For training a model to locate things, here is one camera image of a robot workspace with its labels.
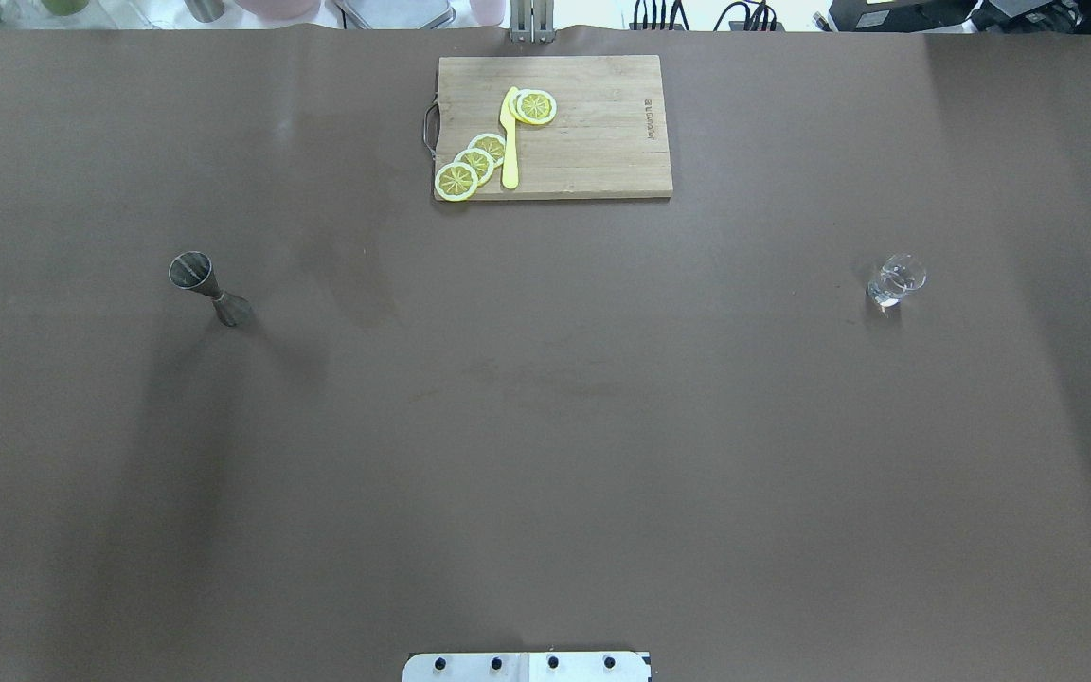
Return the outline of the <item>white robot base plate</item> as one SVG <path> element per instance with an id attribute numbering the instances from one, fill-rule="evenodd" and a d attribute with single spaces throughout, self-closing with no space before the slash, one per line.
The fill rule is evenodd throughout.
<path id="1" fill-rule="evenodd" d="M 420 653 L 401 681 L 654 681 L 649 653 Z"/>

